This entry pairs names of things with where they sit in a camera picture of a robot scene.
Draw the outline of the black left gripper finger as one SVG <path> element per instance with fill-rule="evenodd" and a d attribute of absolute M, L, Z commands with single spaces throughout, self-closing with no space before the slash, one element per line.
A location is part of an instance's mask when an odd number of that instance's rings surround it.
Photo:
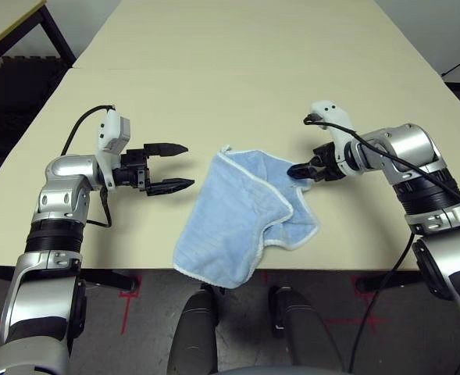
<path fill-rule="evenodd" d="M 149 143 L 144 144 L 144 154 L 147 158 L 151 156 L 170 157 L 188 152 L 183 145 L 173 143 Z"/>
<path fill-rule="evenodd" d="M 160 182 L 148 183 L 145 186 L 145 191 L 147 196 L 168 195 L 186 189 L 193 184 L 194 180 L 184 178 L 165 179 Z"/>

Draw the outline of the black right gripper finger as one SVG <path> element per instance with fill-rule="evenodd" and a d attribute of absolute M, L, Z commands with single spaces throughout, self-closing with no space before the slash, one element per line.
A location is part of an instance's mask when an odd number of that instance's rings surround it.
<path fill-rule="evenodd" d="M 308 170 L 311 168 L 321 167 L 321 158 L 318 155 L 314 155 L 308 162 L 294 164 L 292 170 Z"/>
<path fill-rule="evenodd" d="M 287 175 L 296 180 L 311 179 L 319 180 L 320 175 L 314 166 L 292 166 L 287 171 Z"/>

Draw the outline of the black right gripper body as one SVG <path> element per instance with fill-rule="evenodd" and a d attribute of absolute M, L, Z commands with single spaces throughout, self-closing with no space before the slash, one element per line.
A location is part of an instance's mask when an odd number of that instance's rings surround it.
<path fill-rule="evenodd" d="M 333 142 L 321 145 L 313 150 L 314 155 L 321 158 L 321 167 L 316 168 L 319 172 L 320 179 L 314 180 L 315 182 L 335 181 L 341 180 L 346 177 L 346 174 L 341 171 L 337 165 L 335 146 Z"/>

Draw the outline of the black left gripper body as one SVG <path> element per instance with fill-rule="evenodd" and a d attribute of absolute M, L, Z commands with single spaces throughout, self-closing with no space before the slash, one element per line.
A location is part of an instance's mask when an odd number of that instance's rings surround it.
<path fill-rule="evenodd" d="M 146 147 L 127 149 L 120 156 L 119 166 L 112 170 L 116 186 L 129 186 L 147 191 L 149 183 L 148 153 Z"/>

